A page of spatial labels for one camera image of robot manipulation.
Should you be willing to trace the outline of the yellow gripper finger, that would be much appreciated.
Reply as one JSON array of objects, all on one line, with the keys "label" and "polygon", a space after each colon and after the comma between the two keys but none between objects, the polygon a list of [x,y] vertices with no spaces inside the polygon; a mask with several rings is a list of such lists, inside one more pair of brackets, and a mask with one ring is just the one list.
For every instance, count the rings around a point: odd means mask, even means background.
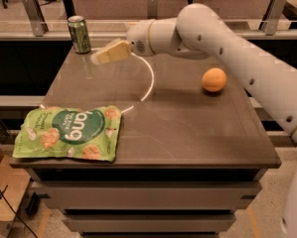
[{"label": "yellow gripper finger", "polygon": [[104,49],[108,49],[116,44],[118,44],[119,42],[121,42],[122,40],[121,39],[115,39],[115,40],[112,40],[111,42],[109,42],[108,44],[106,44],[103,48]]},{"label": "yellow gripper finger", "polygon": [[127,41],[122,40],[108,49],[99,48],[93,50],[90,60],[94,64],[104,64],[118,60],[125,60],[130,57],[131,53],[130,44]]}]

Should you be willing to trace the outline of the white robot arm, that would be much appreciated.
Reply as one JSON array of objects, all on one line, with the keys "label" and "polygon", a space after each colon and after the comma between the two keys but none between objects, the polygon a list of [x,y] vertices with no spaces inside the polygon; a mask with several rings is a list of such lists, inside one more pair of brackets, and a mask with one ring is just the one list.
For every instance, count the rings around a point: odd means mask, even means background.
[{"label": "white robot arm", "polygon": [[131,54],[216,58],[297,143],[297,68],[235,34],[208,6],[191,4],[175,18],[138,22],[124,41],[99,49],[91,61],[107,63]]}]

